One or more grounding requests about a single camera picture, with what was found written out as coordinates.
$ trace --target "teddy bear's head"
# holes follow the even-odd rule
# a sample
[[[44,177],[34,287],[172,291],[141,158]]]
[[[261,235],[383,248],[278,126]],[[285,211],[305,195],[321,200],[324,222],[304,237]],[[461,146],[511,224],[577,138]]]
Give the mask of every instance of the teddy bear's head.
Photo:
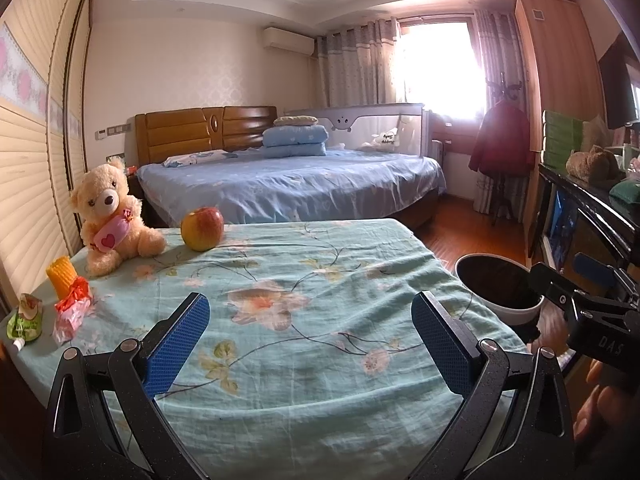
[[[87,222],[107,219],[129,193],[124,163],[112,158],[107,164],[93,168],[71,193],[71,205]]]

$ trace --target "brown leather headboard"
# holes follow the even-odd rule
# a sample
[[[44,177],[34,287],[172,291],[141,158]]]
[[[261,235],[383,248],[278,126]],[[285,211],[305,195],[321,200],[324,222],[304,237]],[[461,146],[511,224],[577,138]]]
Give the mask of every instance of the brown leather headboard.
[[[278,117],[273,106],[187,108],[136,115],[138,165],[168,156],[260,146],[262,132]]]

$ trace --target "jacket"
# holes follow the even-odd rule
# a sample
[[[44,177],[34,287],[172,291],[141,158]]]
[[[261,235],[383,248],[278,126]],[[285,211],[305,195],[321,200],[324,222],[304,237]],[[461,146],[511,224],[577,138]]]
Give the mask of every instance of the jacket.
[[[530,124],[525,113],[503,100],[482,120],[469,169],[493,176],[527,176],[535,161],[529,150]]]

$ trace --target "red and yellow apple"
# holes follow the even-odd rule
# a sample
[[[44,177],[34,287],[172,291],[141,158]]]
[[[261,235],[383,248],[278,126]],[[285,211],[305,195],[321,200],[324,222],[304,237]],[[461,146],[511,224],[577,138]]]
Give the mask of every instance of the red and yellow apple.
[[[215,207],[201,207],[191,211],[180,223],[180,234],[188,248],[208,251],[220,243],[225,221]]]

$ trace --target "curtain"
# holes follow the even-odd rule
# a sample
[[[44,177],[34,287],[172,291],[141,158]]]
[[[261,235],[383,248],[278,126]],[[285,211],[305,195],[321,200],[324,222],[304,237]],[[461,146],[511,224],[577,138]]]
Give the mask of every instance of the curtain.
[[[322,105],[398,102],[394,60],[399,38],[395,18],[318,38]]]
[[[529,117],[527,88],[525,85],[525,69],[522,57],[522,44],[518,34],[518,25],[513,13],[503,14],[476,10],[474,13],[476,30],[480,41],[480,55],[484,73],[489,81],[500,83],[500,72],[504,72],[507,85],[522,82],[522,90],[518,93],[518,100],[510,102],[524,111]],[[492,108],[500,100],[495,97],[492,89],[487,86],[487,109]],[[504,195],[511,201],[513,213],[518,222],[522,222],[525,198],[529,178],[507,178]],[[478,174],[478,187],[474,199],[474,209],[489,214],[494,181],[489,177]],[[501,216],[506,215],[504,208]]]

